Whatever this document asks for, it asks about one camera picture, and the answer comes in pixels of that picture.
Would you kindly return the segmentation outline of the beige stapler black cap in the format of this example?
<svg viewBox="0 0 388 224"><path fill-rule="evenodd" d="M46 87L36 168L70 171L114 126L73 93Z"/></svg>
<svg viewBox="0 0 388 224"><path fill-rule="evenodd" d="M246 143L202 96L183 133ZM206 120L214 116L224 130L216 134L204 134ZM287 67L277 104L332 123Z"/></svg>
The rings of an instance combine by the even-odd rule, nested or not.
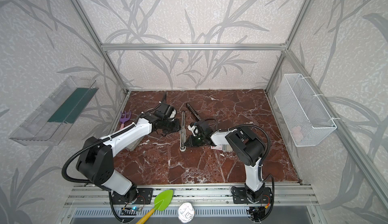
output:
<svg viewBox="0 0 388 224"><path fill-rule="evenodd" d="M180 151L186 151L186 112L182 111L181 113L181 130L180 130Z"/></svg>

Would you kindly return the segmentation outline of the white red staple box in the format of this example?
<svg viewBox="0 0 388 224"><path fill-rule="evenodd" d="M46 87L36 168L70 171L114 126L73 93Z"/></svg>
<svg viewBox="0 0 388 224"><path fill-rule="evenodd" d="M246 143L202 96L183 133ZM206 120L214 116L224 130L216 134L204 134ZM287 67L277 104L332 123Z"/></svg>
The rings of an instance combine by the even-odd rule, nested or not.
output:
<svg viewBox="0 0 388 224"><path fill-rule="evenodd" d="M217 146L211 146L211 149L213 149L213 150L227 151L227 152L233 151L233 149L231 148L230 145L217 145Z"/></svg>

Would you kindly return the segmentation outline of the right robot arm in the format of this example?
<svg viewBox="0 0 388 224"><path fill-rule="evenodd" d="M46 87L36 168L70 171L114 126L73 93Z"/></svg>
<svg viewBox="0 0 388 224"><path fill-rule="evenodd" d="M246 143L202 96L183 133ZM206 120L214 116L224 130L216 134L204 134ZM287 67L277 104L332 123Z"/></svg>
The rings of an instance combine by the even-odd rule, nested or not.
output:
<svg viewBox="0 0 388 224"><path fill-rule="evenodd" d="M188 130L192 135L183 144L185 147L230 146L245 165L247 193L256 198L264 192L262 165L271 148L270 138L264 129L242 124L214 131L207 123L197 122L190 124Z"/></svg>

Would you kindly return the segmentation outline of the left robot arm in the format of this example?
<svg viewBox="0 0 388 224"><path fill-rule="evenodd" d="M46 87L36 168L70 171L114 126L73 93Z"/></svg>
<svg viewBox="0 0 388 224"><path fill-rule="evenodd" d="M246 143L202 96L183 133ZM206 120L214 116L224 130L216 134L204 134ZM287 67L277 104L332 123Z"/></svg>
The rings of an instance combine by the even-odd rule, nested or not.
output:
<svg viewBox="0 0 388 224"><path fill-rule="evenodd" d="M115 170L114 157L152 132L178 132L180 123L175 115L176 109L163 99L127 127L100 139L88 138L83 148L64 163L62 177L73 183L93 184L132 201L138 196L137 186Z"/></svg>

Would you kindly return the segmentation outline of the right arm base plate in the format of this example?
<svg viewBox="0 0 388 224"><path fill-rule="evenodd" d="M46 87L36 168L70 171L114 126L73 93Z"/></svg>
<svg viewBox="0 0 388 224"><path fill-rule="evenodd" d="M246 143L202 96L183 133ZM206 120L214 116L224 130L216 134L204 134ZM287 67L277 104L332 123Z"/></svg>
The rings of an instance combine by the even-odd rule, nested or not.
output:
<svg viewBox="0 0 388 224"><path fill-rule="evenodd" d="M248 198L245 187L231 187L231 194L234 204L264 204L271 203L271 197L273 197L272 189L265 187L263 193L255 200L251 201Z"/></svg>

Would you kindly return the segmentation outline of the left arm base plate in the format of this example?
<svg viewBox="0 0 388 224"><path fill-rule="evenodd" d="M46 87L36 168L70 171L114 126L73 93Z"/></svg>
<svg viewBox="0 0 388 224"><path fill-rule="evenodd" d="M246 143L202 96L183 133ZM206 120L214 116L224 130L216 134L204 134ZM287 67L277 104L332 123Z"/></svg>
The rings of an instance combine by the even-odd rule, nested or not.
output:
<svg viewBox="0 0 388 224"><path fill-rule="evenodd" d="M151 204L153 196L153 188L137 188L137 194L134 195L134 198L129 201L125 196L121 196L116 192L112 194L113 205L124 205L124 204L140 204L140 205L149 205Z"/></svg>

